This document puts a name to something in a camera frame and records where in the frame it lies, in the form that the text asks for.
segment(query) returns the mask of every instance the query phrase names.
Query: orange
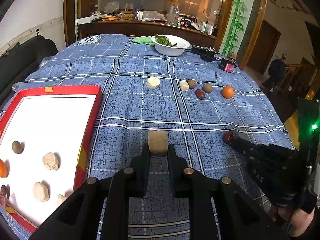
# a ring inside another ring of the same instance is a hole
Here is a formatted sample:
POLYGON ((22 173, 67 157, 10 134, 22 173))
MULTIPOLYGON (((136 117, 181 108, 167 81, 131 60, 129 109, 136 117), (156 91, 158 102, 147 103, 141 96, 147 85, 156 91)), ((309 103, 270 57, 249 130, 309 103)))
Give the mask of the orange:
POLYGON ((230 99, 234 96, 235 92, 233 91, 233 88, 230 86, 225 86, 222 90, 221 90, 221 94, 224 98, 226 99, 230 99))
POLYGON ((2 160, 0 160, 0 177, 7 177, 7 166, 5 166, 5 163, 2 160))

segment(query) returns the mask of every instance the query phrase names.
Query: bowl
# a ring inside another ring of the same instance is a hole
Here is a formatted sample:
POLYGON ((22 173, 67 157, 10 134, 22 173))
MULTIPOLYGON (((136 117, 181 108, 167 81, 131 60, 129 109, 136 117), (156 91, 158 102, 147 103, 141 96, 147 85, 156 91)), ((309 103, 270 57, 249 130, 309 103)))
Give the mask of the bowl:
POLYGON ((177 47, 170 47, 166 45, 162 45, 156 41, 156 38, 152 36, 151 40, 155 44, 156 51, 160 54, 169 56, 169 57, 176 57, 181 55, 184 50, 190 47, 190 43, 184 40, 183 38, 173 36, 173 35, 166 35, 166 34, 158 34, 159 36, 166 36, 172 44, 177 43, 177 47))

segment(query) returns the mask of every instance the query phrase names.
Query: screw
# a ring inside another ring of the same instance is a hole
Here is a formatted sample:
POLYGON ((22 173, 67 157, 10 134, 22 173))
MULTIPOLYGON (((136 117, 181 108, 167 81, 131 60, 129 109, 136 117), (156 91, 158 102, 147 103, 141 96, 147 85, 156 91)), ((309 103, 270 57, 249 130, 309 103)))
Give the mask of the screw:
POLYGON ((185 173, 185 174, 190 175, 190 174, 192 174, 193 172, 194 172, 194 170, 193 170, 192 168, 185 168, 185 169, 184 169, 184 173, 185 173))
POLYGON ((131 174, 131 173, 133 173, 133 168, 131 168, 131 167, 125 168, 125 169, 124 169, 124 173, 125 173, 125 174, 131 174))
POLYGON ((221 182, 228 185, 231 183, 231 179, 229 177, 222 177, 221 182))
POLYGON ((87 183, 92 185, 94 183, 96 183, 97 179, 95 177, 90 177, 87 179, 87 183))

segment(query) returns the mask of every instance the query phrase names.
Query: white logo on tablecloth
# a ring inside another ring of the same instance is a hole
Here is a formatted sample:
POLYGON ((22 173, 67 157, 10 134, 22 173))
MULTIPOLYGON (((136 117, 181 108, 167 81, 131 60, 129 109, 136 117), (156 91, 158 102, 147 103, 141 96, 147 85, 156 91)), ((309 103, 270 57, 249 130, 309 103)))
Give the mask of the white logo on tablecloth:
POLYGON ((80 45, 86 45, 86 44, 92 44, 96 43, 101 40, 101 37, 99 35, 90 36, 87 38, 84 38, 82 40, 79 40, 80 45))

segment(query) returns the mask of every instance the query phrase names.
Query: hand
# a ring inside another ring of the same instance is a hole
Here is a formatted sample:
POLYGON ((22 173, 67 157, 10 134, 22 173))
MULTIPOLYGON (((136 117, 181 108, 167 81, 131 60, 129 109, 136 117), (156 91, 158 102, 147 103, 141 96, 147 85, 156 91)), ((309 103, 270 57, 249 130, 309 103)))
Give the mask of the hand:
MULTIPOLYGON (((311 214, 305 213, 301 209, 297 209, 293 217, 291 219, 291 228, 289 230, 289 236, 291 237, 297 237, 301 236, 304 231, 308 228, 310 223, 313 220, 315 210, 311 212, 311 214)), ((272 218, 273 221, 276 221, 276 217, 279 214, 284 220, 288 221, 290 218, 290 215, 292 213, 292 209, 289 208, 278 208, 274 205, 271 205, 269 209, 269 216, 272 218)))

